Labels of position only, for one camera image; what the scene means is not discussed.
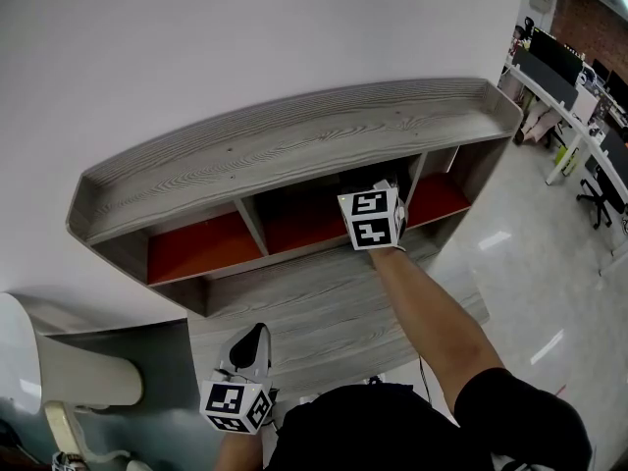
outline glossy floor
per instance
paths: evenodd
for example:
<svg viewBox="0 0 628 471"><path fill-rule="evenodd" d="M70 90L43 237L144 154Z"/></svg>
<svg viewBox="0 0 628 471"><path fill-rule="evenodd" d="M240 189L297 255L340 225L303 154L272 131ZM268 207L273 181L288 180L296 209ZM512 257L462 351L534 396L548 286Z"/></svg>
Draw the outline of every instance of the glossy floor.
<svg viewBox="0 0 628 471"><path fill-rule="evenodd" d="M577 408L606 470L628 446L628 263L605 278L598 268L626 237L618 215L611 229L591 227L591 206L576 201L584 166L547 186L552 167L542 146L509 146L446 249L465 255L506 367ZM386 380L424 392L417 362ZM428 383L446 411L431 373Z"/></svg>

